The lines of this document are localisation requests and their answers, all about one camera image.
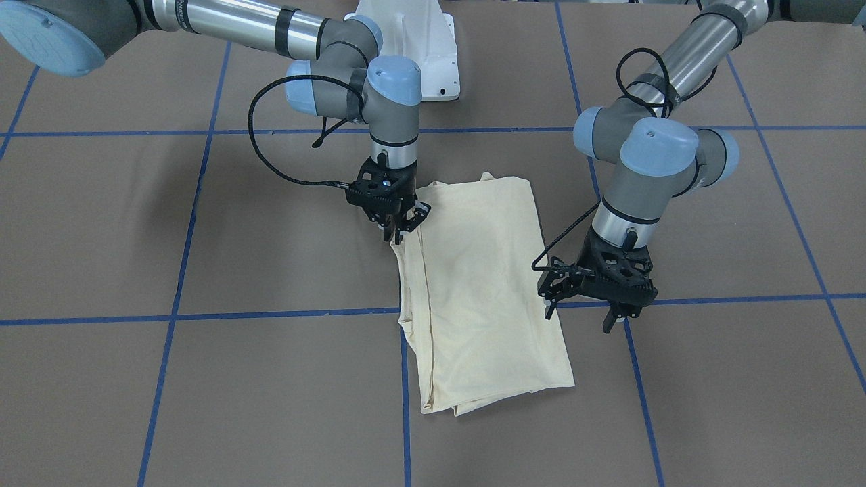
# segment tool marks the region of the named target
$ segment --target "gray joint housing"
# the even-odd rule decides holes
[[[676,109],[701,85],[713,68],[742,43],[745,36],[764,25],[767,11],[766,0],[718,0],[707,3],[707,8],[662,54],[670,75],[669,85],[663,86],[662,69],[657,62],[653,62],[643,75],[629,85],[628,93],[649,104],[668,101]],[[660,107],[653,110],[656,115],[662,112]]]
[[[866,0],[766,0],[768,22],[853,23],[866,22]]]
[[[360,91],[363,109],[359,109],[357,96],[344,87],[327,81],[313,81],[315,113],[336,119],[346,118],[352,123],[369,124],[371,157],[378,160],[384,155],[386,165],[392,169],[410,166],[417,161],[420,70],[408,59],[397,65],[382,62],[376,57],[376,38],[364,24],[352,19],[342,24],[341,28],[333,31],[328,31],[326,27],[323,38],[327,44],[319,59],[310,63],[309,72],[311,75],[343,81]],[[361,26],[366,36],[360,36],[364,31],[357,30],[353,24]],[[393,96],[389,97],[390,93],[380,93],[371,83],[371,78],[379,76],[389,80],[405,78],[410,86],[414,82],[413,77],[417,78],[417,101],[395,100]]]
[[[592,117],[590,110],[586,113]],[[733,171],[739,158],[739,149],[729,135],[705,128],[696,131],[694,157],[680,169],[663,174],[636,171],[633,165],[623,163],[622,153],[638,122],[653,119],[649,115],[647,108],[621,98],[595,114],[591,133],[584,134],[590,135],[591,147],[578,143],[588,155],[617,163],[592,222],[597,234],[613,245],[622,246],[629,229],[638,236],[635,248],[646,245],[672,198],[715,184]],[[578,121],[576,141],[578,131],[587,130],[581,125]]]
[[[153,27],[142,15],[146,0],[27,0],[25,3],[52,13],[87,35],[110,57],[138,34]]]
[[[143,0],[158,29],[178,28],[219,37],[293,59],[319,59],[326,48],[344,42],[369,62],[378,55],[376,37],[362,22],[339,21],[295,7],[247,0]]]

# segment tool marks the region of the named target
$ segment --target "folded fabric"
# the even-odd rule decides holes
[[[559,317],[544,319],[530,263],[543,250],[529,181],[417,190],[427,220],[392,245],[400,326],[415,351],[421,412],[456,416],[500,399],[574,386]]]

